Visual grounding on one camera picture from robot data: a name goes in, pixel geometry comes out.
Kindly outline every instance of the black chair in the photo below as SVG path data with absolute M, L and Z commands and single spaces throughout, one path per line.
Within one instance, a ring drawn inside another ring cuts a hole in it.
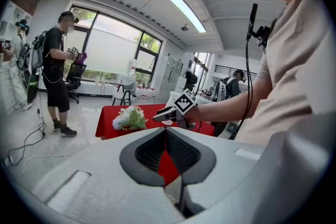
M 80 65 L 78 63 L 73 62 L 70 66 L 70 71 L 66 79 L 68 96 L 69 98 L 76 100 L 77 104 L 79 103 L 79 100 L 77 99 L 78 95 L 74 92 L 74 90 L 77 90 L 79 88 L 80 80 L 85 69 L 86 65 Z

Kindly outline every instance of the floor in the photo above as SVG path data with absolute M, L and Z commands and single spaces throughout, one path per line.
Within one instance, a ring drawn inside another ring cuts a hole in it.
M 5 131 L 0 136 L 2 159 L 7 158 L 7 152 L 10 149 L 22 146 L 28 134 L 38 128 L 41 119 L 38 118 L 37 109 L 41 110 L 45 119 L 46 136 L 44 139 L 36 145 L 26 146 L 24 158 L 18 165 L 5 168 L 9 176 L 12 176 L 27 190 L 32 190 L 34 185 L 47 172 L 64 162 L 70 155 L 76 154 L 101 140 L 95 137 L 100 112 L 105 105 L 111 105 L 112 100 L 110 98 L 92 97 L 80 97 L 79 99 L 79 104 L 76 104 L 73 100 L 70 101 L 68 112 L 68 126 L 78 132 L 77 136 L 73 138 L 60 138 L 59 134 L 54 132 L 53 123 L 47 111 L 45 93 L 41 93 L 35 99 L 34 105 L 28 111 L 15 110 L 6 119 Z M 134 100 L 134 104 L 149 103 L 153 103 L 153 100 L 140 98 Z M 34 143 L 41 138 L 41 132 L 36 132 L 29 137 L 26 144 Z M 22 153 L 23 149 L 10 152 L 14 163 L 20 160 Z

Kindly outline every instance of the tree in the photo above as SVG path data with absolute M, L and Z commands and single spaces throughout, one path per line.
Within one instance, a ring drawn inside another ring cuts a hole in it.
M 92 19 L 96 15 L 94 12 L 89 12 L 89 11 L 84 10 L 84 9 L 76 9 L 76 8 L 73 9 L 72 13 L 74 14 L 75 18 L 79 19 L 79 21 Z
M 142 33 L 139 34 L 138 37 L 135 37 L 134 40 L 139 43 Z M 159 44 L 158 41 L 146 34 L 143 35 L 141 39 L 141 47 L 144 47 L 152 52 L 158 53 L 159 52 Z

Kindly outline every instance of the red object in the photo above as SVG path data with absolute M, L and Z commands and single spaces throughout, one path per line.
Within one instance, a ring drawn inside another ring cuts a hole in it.
M 100 114 L 96 130 L 96 137 L 101 137 L 103 140 L 105 140 L 136 132 L 129 130 L 116 131 L 112 126 L 112 121 L 119 115 L 120 109 L 127 107 L 128 105 L 104 106 Z M 153 121 L 153 117 L 156 115 L 157 111 L 163 109 L 165 107 L 165 104 L 147 104 L 140 105 L 139 107 L 143 110 L 145 118 L 148 119 L 146 123 L 148 129 L 156 127 L 166 127 L 166 125 L 161 122 Z M 177 123 L 173 122 L 171 127 L 177 127 Z M 195 129 L 193 129 L 192 131 L 197 132 L 198 126 L 196 126 Z M 202 122 L 202 127 L 199 130 L 199 133 L 214 136 L 215 128 L 208 123 Z M 175 165 L 173 164 L 172 159 L 169 157 L 166 151 L 164 151 L 162 155 L 158 174 L 164 177 L 165 185 L 170 184 L 180 175 Z

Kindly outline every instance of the ceiling light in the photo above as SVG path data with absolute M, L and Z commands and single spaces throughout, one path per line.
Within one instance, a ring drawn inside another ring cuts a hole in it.
M 206 32 L 206 29 L 204 28 L 202 22 L 197 18 L 196 14 L 184 0 L 171 0 L 171 2 L 173 2 L 184 13 L 184 15 L 188 17 L 188 19 L 193 23 L 198 32 Z

